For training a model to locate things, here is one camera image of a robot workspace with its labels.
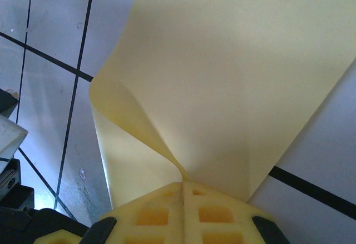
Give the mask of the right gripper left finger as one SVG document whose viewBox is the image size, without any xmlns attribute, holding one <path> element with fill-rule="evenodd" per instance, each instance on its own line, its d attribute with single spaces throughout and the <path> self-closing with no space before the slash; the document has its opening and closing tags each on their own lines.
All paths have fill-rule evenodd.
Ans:
<svg viewBox="0 0 356 244">
<path fill-rule="evenodd" d="M 88 244 L 184 244 L 182 183 L 174 182 L 114 208 L 110 226 L 95 230 Z"/>
</svg>

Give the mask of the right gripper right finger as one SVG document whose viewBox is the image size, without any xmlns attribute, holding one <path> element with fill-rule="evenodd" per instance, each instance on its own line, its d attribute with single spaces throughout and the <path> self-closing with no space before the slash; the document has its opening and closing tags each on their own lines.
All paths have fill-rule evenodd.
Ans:
<svg viewBox="0 0 356 244">
<path fill-rule="evenodd" d="M 183 183 L 184 244 L 290 244 L 268 213 L 215 189 Z"/>
</svg>

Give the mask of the yellow square paper sheet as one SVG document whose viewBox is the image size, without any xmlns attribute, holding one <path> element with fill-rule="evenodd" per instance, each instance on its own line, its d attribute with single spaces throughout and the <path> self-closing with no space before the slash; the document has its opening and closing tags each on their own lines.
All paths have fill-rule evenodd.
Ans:
<svg viewBox="0 0 356 244">
<path fill-rule="evenodd" d="M 356 0 L 134 0 L 89 87 L 112 205 L 247 201 L 356 57 Z"/>
</svg>

